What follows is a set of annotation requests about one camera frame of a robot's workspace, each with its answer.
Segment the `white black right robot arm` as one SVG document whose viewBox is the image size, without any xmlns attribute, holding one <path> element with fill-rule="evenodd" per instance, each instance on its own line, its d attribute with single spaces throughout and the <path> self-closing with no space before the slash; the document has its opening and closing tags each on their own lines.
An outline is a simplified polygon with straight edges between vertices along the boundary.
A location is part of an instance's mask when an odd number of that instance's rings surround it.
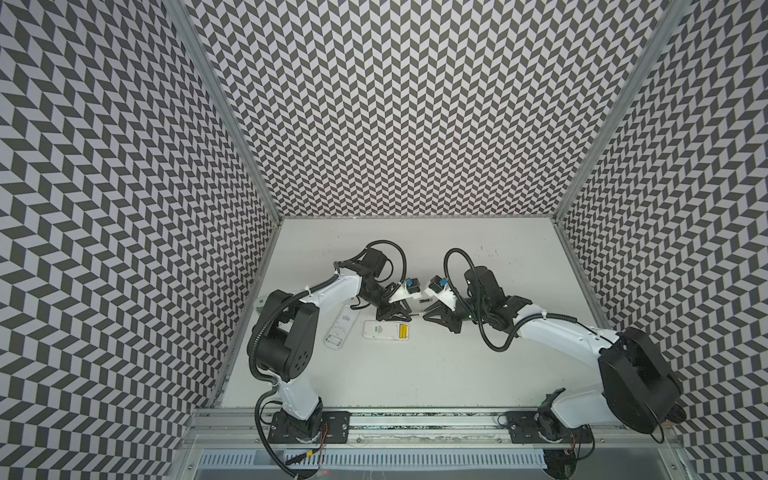
<svg viewBox="0 0 768 480">
<path fill-rule="evenodd" d="M 493 351 L 507 351 L 513 340 L 537 342 L 593 369 L 598 382 L 579 388 L 558 388 L 545 396 L 532 422 L 539 437 L 550 443 L 592 425 L 622 425 L 653 434 L 666 422 L 688 418 L 683 387 L 659 347 L 642 330 L 622 331 L 588 326 L 573 316 L 545 310 L 528 298 L 507 295 L 486 267 L 464 274 L 467 293 L 460 296 L 445 277 L 433 277 L 425 294 L 433 299 L 426 321 L 461 331 L 472 321 L 507 337 Z"/>
</svg>

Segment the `black round knob pair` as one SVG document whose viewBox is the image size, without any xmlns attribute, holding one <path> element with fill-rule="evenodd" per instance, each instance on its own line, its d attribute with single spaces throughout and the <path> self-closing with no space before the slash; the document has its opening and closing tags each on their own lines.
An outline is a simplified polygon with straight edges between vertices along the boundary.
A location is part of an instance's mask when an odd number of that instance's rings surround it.
<svg viewBox="0 0 768 480">
<path fill-rule="evenodd" d="M 687 419 L 688 419 L 688 416 L 687 416 L 686 410 L 679 403 L 673 404 L 666 415 L 666 420 L 672 424 L 681 424 L 685 422 Z"/>
</svg>

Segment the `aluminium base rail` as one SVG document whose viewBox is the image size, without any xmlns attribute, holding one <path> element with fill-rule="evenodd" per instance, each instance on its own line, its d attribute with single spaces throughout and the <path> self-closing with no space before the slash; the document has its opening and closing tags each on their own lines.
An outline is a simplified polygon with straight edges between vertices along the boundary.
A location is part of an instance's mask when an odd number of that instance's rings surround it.
<svg viewBox="0 0 768 480">
<path fill-rule="evenodd" d="M 567 448 L 570 443 L 527 441 L 515 444 L 506 425 L 506 407 L 451 408 L 353 408 L 345 424 L 343 444 L 325 444 L 323 450 L 372 450 L 376 448 Z M 673 427 L 664 429 L 663 444 L 620 426 L 594 426 L 594 441 L 583 450 L 657 449 L 666 456 L 685 454 Z M 205 448 L 255 448 L 262 446 L 251 408 L 202 409 L 192 414 L 174 461 L 181 463 Z"/>
</svg>

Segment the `white remote green buttons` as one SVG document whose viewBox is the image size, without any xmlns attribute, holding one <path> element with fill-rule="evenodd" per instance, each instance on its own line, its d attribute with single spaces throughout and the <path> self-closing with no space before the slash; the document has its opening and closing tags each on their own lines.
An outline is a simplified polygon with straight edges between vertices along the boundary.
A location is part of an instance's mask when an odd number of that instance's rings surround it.
<svg viewBox="0 0 768 480">
<path fill-rule="evenodd" d="M 409 336 L 405 340 L 401 340 L 398 338 L 400 324 L 407 324 L 407 323 L 366 321 L 363 327 L 363 337 L 368 340 L 397 341 L 397 342 L 407 341 L 409 339 Z"/>
</svg>

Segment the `aluminium corner post left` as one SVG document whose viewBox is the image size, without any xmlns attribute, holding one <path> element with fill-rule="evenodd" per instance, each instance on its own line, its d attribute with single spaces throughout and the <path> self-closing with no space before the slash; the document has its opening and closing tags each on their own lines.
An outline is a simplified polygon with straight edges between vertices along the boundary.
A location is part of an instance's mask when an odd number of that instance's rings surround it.
<svg viewBox="0 0 768 480">
<path fill-rule="evenodd" d="M 234 111 L 225 95 L 222 83 L 215 74 L 214 68 L 200 41 L 196 29 L 191 21 L 185 1 L 168 0 L 163 2 L 170 21 L 176 28 L 177 36 L 185 47 L 201 81 L 206 88 L 211 102 L 215 107 L 231 141 L 242 160 L 244 167 L 260 196 L 266 211 L 273 223 L 280 224 L 282 216 L 279 213 L 272 196 L 267 188 L 256 159 L 251 151 L 246 137 L 242 132 L 240 122 L 234 115 Z"/>
</svg>

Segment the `aluminium corner post right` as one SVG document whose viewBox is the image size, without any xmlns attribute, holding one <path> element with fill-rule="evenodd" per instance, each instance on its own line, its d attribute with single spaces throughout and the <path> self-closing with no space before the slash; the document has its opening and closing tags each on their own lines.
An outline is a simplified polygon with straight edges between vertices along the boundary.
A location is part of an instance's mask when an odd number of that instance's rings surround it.
<svg viewBox="0 0 768 480">
<path fill-rule="evenodd" d="M 654 29 L 649 41 L 638 57 L 626 83 L 621 88 L 617 99 L 600 127 L 594 142 L 581 161 L 576 174 L 566 189 L 560 203 L 554 211 L 552 220 L 561 224 L 574 204 L 587 181 L 591 177 L 602 155 L 609 147 L 611 139 L 622 124 L 632 103 L 640 92 L 644 82 L 651 75 L 660 55 L 668 45 L 670 38 L 681 23 L 691 1 L 670 1 Z"/>
</svg>

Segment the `aluminium corner post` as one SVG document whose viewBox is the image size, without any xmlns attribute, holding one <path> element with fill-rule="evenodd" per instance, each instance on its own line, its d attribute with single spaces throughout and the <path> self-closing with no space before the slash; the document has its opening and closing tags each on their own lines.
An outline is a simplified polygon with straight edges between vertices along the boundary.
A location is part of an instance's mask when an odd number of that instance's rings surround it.
<svg viewBox="0 0 768 480">
<path fill-rule="evenodd" d="M 246 137 L 242 132 L 240 122 L 234 115 L 234 111 L 225 95 L 222 83 L 215 74 L 214 68 L 200 41 L 196 29 L 191 21 L 185 1 L 168 0 L 163 2 L 170 21 L 176 28 L 177 36 L 185 47 L 201 81 L 206 88 L 211 102 L 215 107 L 231 141 L 242 160 L 244 167 L 260 196 L 266 211 L 273 223 L 280 224 L 282 216 L 279 213 L 272 196 L 267 188 L 256 159 L 251 151 Z"/>
<path fill-rule="evenodd" d="M 617 99 L 600 127 L 594 142 L 581 161 L 576 174 L 566 189 L 560 203 L 554 211 L 552 220 L 561 224 L 574 204 L 587 181 L 591 177 L 602 155 L 609 147 L 611 139 L 622 124 L 632 103 L 640 92 L 644 82 L 651 75 L 660 55 L 668 45 L 670 38 L 681 23 L 691 1 L 670 1 L 654 29 L 649 41 L 638 57 L 626 83 L 621 88 Z"/>
</svg>

